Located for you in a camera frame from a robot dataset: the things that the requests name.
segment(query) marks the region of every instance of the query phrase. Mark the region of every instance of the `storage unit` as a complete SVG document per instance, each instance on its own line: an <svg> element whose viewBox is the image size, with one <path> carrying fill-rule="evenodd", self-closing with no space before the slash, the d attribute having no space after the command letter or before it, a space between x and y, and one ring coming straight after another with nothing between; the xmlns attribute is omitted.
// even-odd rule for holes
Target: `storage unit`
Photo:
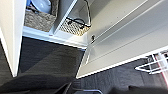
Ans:
<svg viewBox="0 0 168 94"><path fill-rule="evenodd" d="M5 5L0 6L1 39L4 40L4 49L7 49L9 65L15 70L11 70L13 76L17 75L20 53L17 46L21 45L22 31L25 37L86 49L77 78L128 63L158 49L165 49L168 45L164 41L167 40L168 34L166 0L88 0L92 26L83 36L59 30L66 17L83 16L85 4L81 3L81 0L60 0L57 20L49 32L23 27L24 20L20 18L24 18L25 0L22 0L21 8L16 5L19 1L14 0L12 7L7 5L9 8L5 13L2 10ZM20 13L13 14L13 10L19 10ZM11 22L10 25L3 20L6 14L13 15L6 18ZM11 36L7 36L5 32L13 34L13 39L19 37L20 41L13 40L13 45L10 45Z"/></svg>

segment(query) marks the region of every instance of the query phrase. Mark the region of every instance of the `dark floor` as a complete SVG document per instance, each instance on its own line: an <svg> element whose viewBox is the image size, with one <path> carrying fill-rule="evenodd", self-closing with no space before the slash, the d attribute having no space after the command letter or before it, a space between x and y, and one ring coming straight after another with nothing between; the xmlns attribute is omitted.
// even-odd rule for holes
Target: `dark floor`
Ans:
<svg viewBox="0 0 168 94"><path fill-rule="evenodd" d="M161 74L149 75L134 68L143 59L82 79L75 79L84 52L78 48L23 37L18 77L12 78L0 45L0 92L27 89L55 89L73 82L76 88L127 90L129 85L167 88Z"/></svg>

